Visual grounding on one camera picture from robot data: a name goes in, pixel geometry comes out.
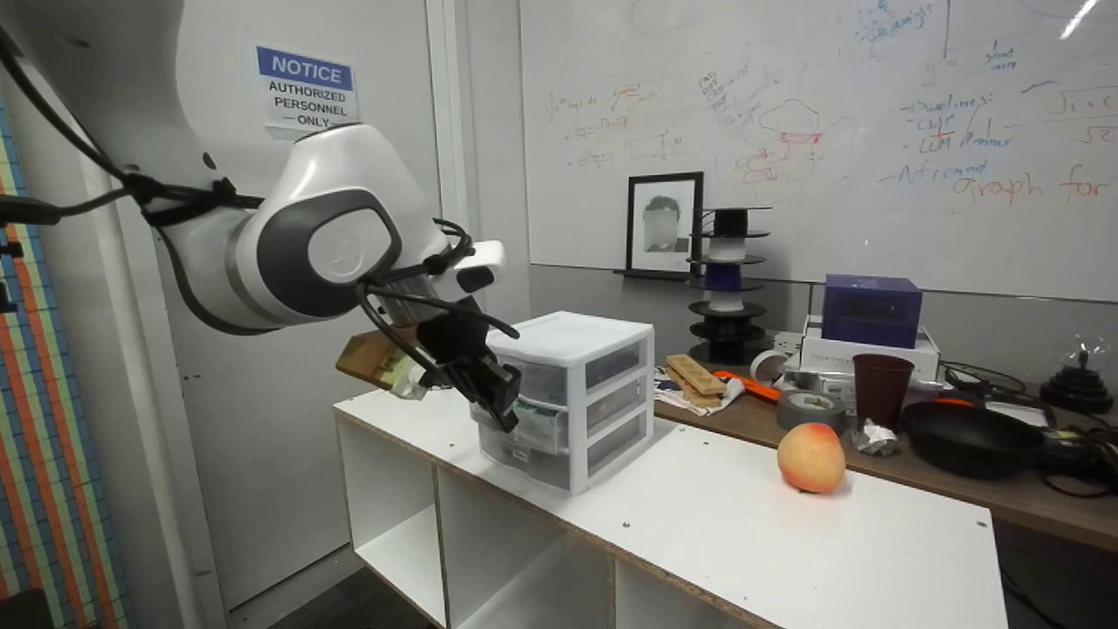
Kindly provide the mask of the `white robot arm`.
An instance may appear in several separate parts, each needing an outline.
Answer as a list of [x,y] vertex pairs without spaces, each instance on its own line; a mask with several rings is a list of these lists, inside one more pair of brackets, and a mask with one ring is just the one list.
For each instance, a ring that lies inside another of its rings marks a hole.
[[521,375],[475,304],[504,248],[387,139],[422,52],[405,0],[5,0],[5,68],[134,198],[194,317],[235,335],[362,310],[500,431]]

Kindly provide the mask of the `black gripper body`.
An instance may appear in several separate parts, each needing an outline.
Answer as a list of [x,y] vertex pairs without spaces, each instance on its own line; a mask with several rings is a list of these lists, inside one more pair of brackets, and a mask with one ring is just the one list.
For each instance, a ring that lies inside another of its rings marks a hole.
[[491,358],[475,299],[457,299],[450,310],[419,326],[417,338],[432,357],[439,376],[462,391],[484,391],[491,383]]

